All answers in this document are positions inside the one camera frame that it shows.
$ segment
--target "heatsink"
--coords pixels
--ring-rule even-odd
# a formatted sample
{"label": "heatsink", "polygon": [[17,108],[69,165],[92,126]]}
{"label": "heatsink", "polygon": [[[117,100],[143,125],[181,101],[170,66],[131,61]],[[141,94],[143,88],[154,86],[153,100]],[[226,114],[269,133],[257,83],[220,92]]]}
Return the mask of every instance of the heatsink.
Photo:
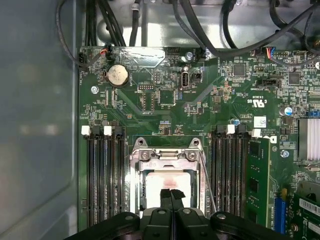
{"label": "heatsink", "polygon": [[299,157],[320,162],[320,119],[299,119]]}

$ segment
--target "white sticker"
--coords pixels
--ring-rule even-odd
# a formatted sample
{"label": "white sticker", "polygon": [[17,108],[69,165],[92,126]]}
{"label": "white sticker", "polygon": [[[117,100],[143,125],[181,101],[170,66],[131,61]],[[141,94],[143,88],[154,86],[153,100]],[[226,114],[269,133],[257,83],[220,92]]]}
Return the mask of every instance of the white sticker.
{"label": "white sticker", "polygon": [[320,217],[320,207],[300,198],[299,206]]}
{"label": "white sticker", "polygon": [[266,116],[254,116],[253,117],[254,128],[266,128],[267,117]]}
{"label": "white sticker", "polygon": [[319,234],[320,235],[320,227],[313,224],[312,222],[308,222],[308,227],[309,229],[311,229],[312,231],[314,231],[315,233]]}

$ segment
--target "ram slot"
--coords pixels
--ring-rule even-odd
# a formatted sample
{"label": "ram slot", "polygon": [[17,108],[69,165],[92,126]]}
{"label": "ram slot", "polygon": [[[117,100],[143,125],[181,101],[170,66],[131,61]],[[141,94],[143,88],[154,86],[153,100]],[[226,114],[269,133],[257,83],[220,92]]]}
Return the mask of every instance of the ram slot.
{"label": "ram slot", "polygon": [[114,216],[114,204],[115,204],[115,181],[114,181],[114,163],[115,163],[115,139],[114,135],[107,137],[107,155],[106,155],[106,166],[107,166],[107,178],[106,178],[106,186],[107,186],[107,206],[108,214],[107,217],[111,218]]}
{"label": "ram slot", "polygon": [[124,161],[125,161],[125,141],[123,136],[117,137],[117,198],[118,213],[123,212],[124,206]]}
{"label": "ram slot", "polygon": [[221,191],[222,191],[222,146],[223,139],[219,135],[212,134],[212,171],[211,171],[211,180],[212,180],[212,190],[213,198],[216,205],[216,210],[221,210]]}
{"label": "ram slot", "polygon": [[104,218],[104,196],[105,196],[105,140],[102,136],[97,139],[97,215],[98,223]]}
{"label": "ram slot", "polygon": [[87,227],[94,225],[94,152],[95,145],[92,138],[86,141],[86,201],[87,201]]}
{"label": "ram slot", "polygon": [[230,171],[231,171],[231,182],[230,182],[230,213],[235,214],[237,212],[237,179],[238,179],[238,169],[237,169],[237,149],[236,149],[236,142],[237,139],[233,138],[232,140],[231,151],[234,153],[232,154],[232,159],[230,163]]}
{"label": "ram slot", "polygon": [[248,158],[248,150],[249,150],[249,137],[247,136],[247,133],[244,134],[243,139],[241,141],[241,150],[239,153],[241,153],[241,165],[240,165],[240,198],[239,198],[239,217],[244,217],[244,209],[246,204],[246,165],[247,165],[247,158]]}

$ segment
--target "white slot latch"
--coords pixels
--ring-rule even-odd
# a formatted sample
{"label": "white slot latch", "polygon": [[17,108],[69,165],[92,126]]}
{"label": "white slot latch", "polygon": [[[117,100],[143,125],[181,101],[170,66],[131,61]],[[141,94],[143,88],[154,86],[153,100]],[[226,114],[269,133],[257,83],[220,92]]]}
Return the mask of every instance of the white slot latch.
{"label": "white slot latch", "polygon": [[234,134],[236,132],[236,127],[233,124],[228,124],[226,127],[226,134]]}
{"label": "white slot latch", "polygon": [[254,128],[252,129],[252,132],[251,132],[251,137],[253,138],[261,138],[261,129],[260,128]]}
{"label": "white slot latch", "polygon": [[103,127],[103,134],[105,136],[111,136],[112,135],[112,126],[104,126]]}
{"label": "white slot latch", "polygon": [[81,134],[84,136],[90,136],[91,134],[91,130],[90,130],[90,126],[82,126],[81,127]]}

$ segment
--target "green circuit board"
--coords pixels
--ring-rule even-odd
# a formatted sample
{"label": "green circuit board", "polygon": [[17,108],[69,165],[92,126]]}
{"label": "green circuit board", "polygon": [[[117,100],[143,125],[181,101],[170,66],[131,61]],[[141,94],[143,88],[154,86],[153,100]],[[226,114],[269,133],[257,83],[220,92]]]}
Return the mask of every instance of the green circuit board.
{"label": "green circuit board", "polygon": [[[101,50],[79,52],[85,60]],[[274,57],[303,62],[307,53],[276,51]],[[127,71],[124,86],[109,81],[114,65]],[[316,63],[288,68],[264,53],[220,59],[198,48],[113,47],[79,73],[79,230],[131,210],[137,196],[127,176],[139,137],[154,148],[185,147],[198,138],[217,209],[275,229],[275,199],[293,196],[301,180],[320,182],[298,155],[298,120],[320,108],[319,75]],[[84,126],[93,136],[83,134]],[[105,126],[111,140],[103,136]],[[206,199],[209,216],[208,193]]]}

